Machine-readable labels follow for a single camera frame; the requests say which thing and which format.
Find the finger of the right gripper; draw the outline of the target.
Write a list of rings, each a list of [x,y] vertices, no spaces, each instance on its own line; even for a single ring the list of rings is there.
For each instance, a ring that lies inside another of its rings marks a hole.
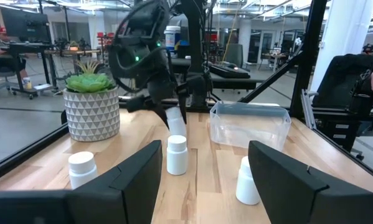
[[[187,123],[186,100],[189,97],[189,89],[188,89],[187,83],[180,84],[176,89],[176,93],[178,96],[179,109],[181,111],[181,115],[184,120],[184,123],[186,124]]]
[[[163,123],[166,125],[166,127],[169,128],[166,111],[163,108],[162,104],[153,103],[152,101],[150,101],[148,103],[148,108],[149,110],[155,112],[160,117],[160,119],[163,121]]]

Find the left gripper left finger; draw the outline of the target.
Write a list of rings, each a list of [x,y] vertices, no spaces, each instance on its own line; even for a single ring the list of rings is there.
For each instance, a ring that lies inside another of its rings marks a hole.
[[[68,196],[70,223],[150,224],[161,182],[162,142],[154,140]]]

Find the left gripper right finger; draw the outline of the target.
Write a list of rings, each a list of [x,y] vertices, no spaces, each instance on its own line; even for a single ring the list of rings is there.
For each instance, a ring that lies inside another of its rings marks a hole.
[[[270,221],[311,223],[316,195],[328,185],[311,175],[308,165],[260,141],[249,142],[248,160]]]

